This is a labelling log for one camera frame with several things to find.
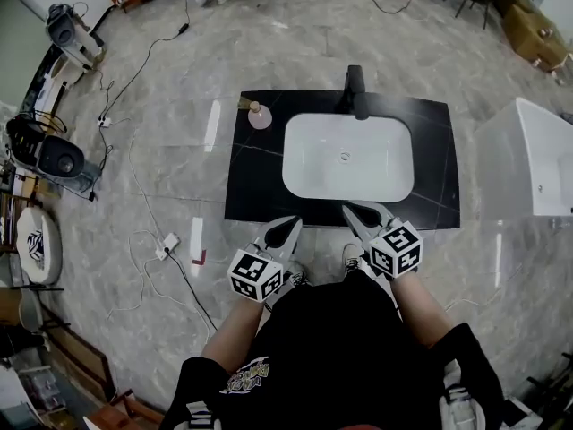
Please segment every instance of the sink drain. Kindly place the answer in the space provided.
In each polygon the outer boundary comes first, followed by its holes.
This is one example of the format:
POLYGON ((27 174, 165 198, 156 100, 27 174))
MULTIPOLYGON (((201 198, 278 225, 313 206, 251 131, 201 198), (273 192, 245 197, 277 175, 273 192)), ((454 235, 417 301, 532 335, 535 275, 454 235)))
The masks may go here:
POLYGON ((343 164, 350 162, 350 158, 351 158, 351 156, 350 156, 350 153, 348 151, 343 151, 340 153, 339 160, 343 164))

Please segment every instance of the white round chair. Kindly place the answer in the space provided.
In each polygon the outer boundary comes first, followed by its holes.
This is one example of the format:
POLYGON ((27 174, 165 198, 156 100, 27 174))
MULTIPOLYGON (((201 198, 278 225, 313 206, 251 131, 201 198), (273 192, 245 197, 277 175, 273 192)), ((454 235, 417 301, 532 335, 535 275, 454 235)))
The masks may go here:
POLYGON ((39 207, 27 207, 16 227, 21 267, 34 283, 54 283, 62 270, 62 240, 54 221, 39 207))

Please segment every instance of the forearm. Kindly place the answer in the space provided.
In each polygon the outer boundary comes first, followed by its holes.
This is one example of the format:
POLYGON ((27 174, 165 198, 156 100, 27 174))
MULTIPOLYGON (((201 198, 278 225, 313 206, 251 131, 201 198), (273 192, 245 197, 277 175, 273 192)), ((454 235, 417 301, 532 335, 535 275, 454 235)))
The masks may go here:
POLYGON ((209 340, 201 356, 232 374, 244 363, 261 321, 263 303, 241 297, 209 340))
POLYGON ((394 279, 390 288, 398 303, 402 320, 427 348, 436 344, 453 328, 446 311, 414 272, 394 279))

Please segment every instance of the black t-shirt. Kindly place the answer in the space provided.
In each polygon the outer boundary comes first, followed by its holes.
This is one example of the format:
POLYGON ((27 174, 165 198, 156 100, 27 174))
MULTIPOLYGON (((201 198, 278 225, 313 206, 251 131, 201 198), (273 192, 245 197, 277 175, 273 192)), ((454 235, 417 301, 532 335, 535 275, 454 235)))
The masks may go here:
POLYGON ((215 418, 224 430, 441 428, 444 366, 454 359, 487 429, 499 428, 500 383, 469 327, 424 348, 386 292, 355 271, 279 299, 235 374, 207 358, 186 360, 160 428, 189 422, 189 408, 203 403, 210 420, 195 413, 191 428, 212 428, 215 418))

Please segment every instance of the black countertop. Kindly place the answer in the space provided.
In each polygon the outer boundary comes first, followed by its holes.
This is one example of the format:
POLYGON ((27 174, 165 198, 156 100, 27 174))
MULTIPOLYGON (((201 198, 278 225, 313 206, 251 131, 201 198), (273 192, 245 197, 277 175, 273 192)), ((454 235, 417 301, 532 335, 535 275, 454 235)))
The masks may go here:
MULTIPOLYGON (((342 92, 257 90, 242 95, 269 107, 272 124, 257 131, 247 119, 248 111, 238 110, 225 218, 267 222, 299 215, 305 226, 346 226, 340 209, 344 200, 300 198, 288 191, 282 178, 288 121, 300 113, 334 113, 342 92)), ((458 164, 448 106, 371 93, 367 99, 372 116, 396 118, 412 136, 414 189, 403 201, 383 204, 417 229, 459 228, 458 164)))

